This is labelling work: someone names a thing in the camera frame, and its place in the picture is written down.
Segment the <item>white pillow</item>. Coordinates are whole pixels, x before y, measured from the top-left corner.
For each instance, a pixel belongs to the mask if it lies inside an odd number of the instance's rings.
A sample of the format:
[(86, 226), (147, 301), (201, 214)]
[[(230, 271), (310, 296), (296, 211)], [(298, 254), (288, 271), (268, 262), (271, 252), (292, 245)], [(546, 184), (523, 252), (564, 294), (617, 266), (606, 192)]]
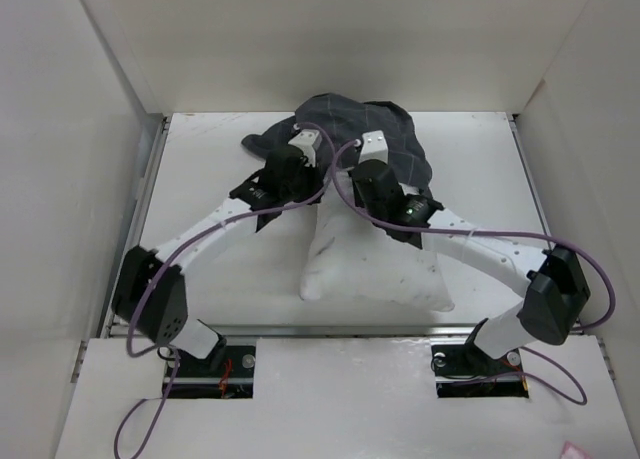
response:
[(313, 240), (300, 278), (305, 301), (389, 302), (430, 312), (455, 308), (437, 255), (398, 242), (360, 217), (351, 178), (337, 174), (317, 206)]

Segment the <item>dark grey checked pillowcase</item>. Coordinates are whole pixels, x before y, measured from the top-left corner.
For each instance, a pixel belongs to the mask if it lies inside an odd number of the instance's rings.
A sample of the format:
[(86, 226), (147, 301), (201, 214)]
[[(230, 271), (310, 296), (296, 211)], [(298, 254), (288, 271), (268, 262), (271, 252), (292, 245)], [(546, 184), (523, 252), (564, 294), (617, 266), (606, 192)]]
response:
[(419, 143), (413, 118), (390, 101), (358, 102), (336, 93), (307, 99), (285, 118), (261, 134), (245, 136), (241, 145), (253, 156), (266, 159), (269, 153), (287, 144), (300, 129), (319, 126), (328, 133), (335, 148), (359, 139), (368, 132), (383, 133), (388, 147), (388, 163), (398, 181), (431, 196), (433, 176), (424, 149)]

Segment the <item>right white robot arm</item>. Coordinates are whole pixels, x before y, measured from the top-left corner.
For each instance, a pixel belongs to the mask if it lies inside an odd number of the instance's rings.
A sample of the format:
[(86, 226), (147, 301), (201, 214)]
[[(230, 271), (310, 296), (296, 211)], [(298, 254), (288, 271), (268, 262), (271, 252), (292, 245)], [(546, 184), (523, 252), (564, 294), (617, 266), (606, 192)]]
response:
[(590, 297), (573, 250), (515, 244), (483, 236), (479, 230), (438, 234), (436, 227), (456, 227), (462, 219), (422, 193), (404, 191), (389, 165), (366, 160), (349, 176), (356, 205), (388, 236), (453, 258), (520, 297), (519, 304), (474, 327), (463, 347), (463, 360), (470, 370), (487, 372), (511, 351), (535, 341), (553, 346), (565, 343)]

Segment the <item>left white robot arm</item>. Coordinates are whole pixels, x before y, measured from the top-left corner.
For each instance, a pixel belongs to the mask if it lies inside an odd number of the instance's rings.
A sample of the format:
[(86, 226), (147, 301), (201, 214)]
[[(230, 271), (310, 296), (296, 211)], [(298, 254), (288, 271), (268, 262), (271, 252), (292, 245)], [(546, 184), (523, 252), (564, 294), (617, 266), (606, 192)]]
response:
[(223, 366), (225, 338), (189, 315), (187, 279), (283, 212), (319, 200), (323, 173), (310, 146), (271, 151), (262, 169), (233, 189), (212, 213), (166, 243), (132, 247), (125, 255), (113, 313), (158, 348), (189, 358), (205, 376)]

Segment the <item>pink object at corner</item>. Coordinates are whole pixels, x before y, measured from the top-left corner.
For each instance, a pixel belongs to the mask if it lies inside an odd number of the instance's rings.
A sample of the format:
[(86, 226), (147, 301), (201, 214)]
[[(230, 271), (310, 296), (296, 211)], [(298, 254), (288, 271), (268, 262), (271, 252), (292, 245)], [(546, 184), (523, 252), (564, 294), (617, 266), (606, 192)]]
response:
[(559, 456), (560, 459), (591, 459), (591, 456), (581, 447), (572, 442), (565, 442)]

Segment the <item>aluminium right rail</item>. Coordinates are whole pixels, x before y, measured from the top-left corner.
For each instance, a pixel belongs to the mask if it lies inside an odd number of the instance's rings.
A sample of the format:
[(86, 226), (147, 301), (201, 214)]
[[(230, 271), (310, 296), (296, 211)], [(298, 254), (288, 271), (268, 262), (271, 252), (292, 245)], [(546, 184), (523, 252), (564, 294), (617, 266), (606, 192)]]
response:
[(536, 188), (536, 184), (531, 172), (531, 169), (529, 167), (526, 155), (525, 155), (525, 151), (524, 151), (524, 147), (523, 147), (523, 143), (522, 143), (522, 138), (521, 135), (519, 133), (518, 130), (518, 125), (517, 125), (517, 119), (519, 117), (518, 114), (511, 114), (511, 113), (507, 113), (507, 120), (511, 129), (511, 133), (513, 136), (513, 140), (514, 140), (514, 144), (520, 159), (520, 162), (522, 164), (522, 167), (524, 169), (524, 174), (525, 174), (525, 178), (528, 184), (528, 188), (529, 191), (532, 195), (533, 198), (533, 202), (535, 205), (535, 209), (539, 218), (539, 222), (541, 224), (541, 228), (543, 232), (548, 232), (548, 222), (542, 207), (542, 204), (540, 202), (540, 197)]

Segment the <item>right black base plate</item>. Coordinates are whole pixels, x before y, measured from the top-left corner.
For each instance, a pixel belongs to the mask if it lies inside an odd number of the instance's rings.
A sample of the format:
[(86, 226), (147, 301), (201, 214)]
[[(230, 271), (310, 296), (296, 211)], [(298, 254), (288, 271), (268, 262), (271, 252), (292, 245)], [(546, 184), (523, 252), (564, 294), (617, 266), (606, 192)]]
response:
[(492, 359), (467, 344), (436, 343), (431, 353), (440, 399), (529, 397), (518, 349)]

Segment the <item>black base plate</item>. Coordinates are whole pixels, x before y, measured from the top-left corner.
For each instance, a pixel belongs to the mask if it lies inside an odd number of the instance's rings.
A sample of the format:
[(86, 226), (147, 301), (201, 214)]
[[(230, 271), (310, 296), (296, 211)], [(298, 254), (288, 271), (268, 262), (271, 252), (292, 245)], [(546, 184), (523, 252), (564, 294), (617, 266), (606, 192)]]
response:
[(227, 345), (209, 366), (186, 353), (180, 353), (180, 366), (169, 384), (175, 365), (175, 354), (161, 348), (157, 356), (165, 362), (162, 393), (169, 390), (170, 399), (251, 399), (254, 392), (256, 366), (255, 344)]
[(440, 399), (529, 397), (518, 349), (492, 359), (467, 344), (436, 343), (431, 353)]

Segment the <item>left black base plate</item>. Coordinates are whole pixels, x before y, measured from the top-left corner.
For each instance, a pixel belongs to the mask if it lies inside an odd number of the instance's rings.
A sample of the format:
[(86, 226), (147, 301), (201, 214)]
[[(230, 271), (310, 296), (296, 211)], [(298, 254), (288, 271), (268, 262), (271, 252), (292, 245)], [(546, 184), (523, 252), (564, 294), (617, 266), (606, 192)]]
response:
[(251, 399), (254, 392), (256, 366), (255, 344), (227, 345), (209, 366), (186, 353), (180, 353), (180, 366), (169, 384), (175, 365), (175, 354), (161, 348), (157, 356), (165, 362), (162, 393), (169, 390), (170, 399)]

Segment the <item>aluminium front rail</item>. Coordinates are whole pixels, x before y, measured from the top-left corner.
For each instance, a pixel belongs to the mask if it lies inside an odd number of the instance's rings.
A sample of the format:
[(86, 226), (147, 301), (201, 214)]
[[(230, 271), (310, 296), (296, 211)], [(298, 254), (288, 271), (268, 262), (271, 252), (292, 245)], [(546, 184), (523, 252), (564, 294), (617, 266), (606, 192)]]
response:
[(391, 325), (391, 326), (309, 326), (309, 325), (212, 325), (212, 328), (225, 336), (234, 337), (308, 337), (308, 338), (344, 338), (344, 337), (453, 337), (468, 336), (472, 325)]

